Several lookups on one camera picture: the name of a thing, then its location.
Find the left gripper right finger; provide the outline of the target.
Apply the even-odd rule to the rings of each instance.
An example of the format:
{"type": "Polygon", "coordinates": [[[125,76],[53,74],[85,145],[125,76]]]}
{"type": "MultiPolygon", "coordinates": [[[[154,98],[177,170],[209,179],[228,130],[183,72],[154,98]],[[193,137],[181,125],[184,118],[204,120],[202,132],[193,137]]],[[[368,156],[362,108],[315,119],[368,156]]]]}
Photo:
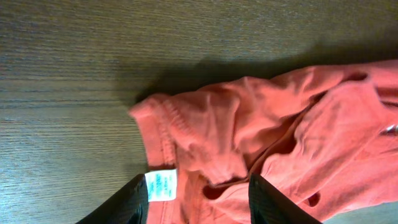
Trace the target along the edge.
{"type": "Polygon", "coordinates": [[[322,224],[260,175],[251,175],[248,193],[252,224],[322,224]]]}

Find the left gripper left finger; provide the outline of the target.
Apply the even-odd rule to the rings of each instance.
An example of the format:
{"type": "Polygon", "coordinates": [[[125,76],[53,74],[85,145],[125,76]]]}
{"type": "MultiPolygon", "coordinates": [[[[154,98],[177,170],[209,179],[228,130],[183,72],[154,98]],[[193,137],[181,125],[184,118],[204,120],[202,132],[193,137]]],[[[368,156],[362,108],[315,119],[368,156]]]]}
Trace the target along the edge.
{"type": "Polygon", "coordinates": [[[146,224],[148,209],[146,178],[138,174],[76,224],[146,224]]]}

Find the red soccer t-shirt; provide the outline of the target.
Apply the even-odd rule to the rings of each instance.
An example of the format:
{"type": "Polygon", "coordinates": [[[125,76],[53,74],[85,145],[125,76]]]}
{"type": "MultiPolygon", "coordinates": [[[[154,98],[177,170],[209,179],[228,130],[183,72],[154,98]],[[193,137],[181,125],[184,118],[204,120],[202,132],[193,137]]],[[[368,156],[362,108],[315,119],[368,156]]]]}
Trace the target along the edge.
{"type": "Polygon", "coordinates": [[[249,223],[259,174],[317,220],[397,200],[397,61],[244,77],[136,104],[151,169],[176,198],[148,223],[249,223]]]}

